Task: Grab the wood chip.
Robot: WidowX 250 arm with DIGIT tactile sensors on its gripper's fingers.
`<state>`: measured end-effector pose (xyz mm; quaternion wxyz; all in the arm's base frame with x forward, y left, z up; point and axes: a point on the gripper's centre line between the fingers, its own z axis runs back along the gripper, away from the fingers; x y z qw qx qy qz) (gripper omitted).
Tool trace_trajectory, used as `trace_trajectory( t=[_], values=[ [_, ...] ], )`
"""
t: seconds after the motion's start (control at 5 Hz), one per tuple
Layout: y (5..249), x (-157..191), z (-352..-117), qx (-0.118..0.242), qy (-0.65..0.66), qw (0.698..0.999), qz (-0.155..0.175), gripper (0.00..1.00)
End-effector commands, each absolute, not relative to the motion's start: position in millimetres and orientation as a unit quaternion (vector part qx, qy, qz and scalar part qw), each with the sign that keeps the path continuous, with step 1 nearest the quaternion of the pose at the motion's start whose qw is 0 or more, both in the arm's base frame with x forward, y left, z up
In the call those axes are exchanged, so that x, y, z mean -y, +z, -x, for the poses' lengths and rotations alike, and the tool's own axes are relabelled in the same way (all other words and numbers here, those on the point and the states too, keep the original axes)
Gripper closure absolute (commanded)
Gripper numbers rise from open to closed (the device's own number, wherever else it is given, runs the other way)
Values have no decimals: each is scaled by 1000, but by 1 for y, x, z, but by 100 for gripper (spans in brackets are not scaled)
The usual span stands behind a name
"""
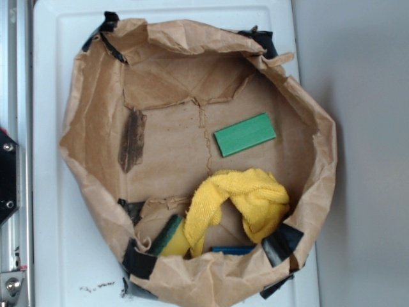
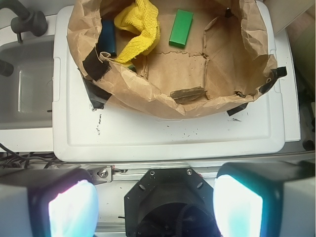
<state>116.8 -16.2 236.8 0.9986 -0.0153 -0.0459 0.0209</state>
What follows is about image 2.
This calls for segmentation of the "gripper left finger translucent pad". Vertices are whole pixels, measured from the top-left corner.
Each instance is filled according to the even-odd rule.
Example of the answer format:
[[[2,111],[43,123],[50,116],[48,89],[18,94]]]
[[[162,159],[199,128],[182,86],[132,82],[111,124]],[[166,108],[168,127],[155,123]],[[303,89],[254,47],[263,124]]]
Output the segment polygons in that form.
[[[2,237],[92,237],[98,204],[85,169],[0,171]]]

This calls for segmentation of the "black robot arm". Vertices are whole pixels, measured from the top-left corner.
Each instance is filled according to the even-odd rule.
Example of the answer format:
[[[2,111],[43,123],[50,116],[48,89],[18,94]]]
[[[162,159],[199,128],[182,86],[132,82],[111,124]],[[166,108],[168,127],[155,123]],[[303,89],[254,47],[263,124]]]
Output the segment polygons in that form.
[[[87,170],[3,169],[3,237],[93,237],[97,190]],[[228,162],[214,185],[190,168],[151,169],[124,196],[128,237],[313,237],[316,168]]]

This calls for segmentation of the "gripper right finger translucent pad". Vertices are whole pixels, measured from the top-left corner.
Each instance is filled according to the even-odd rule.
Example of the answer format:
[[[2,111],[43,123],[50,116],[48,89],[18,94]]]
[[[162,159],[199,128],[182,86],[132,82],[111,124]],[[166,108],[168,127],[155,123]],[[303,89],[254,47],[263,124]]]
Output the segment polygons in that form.
[[[314,237],[315,162],[225,163],[213,209],[224,237]]]

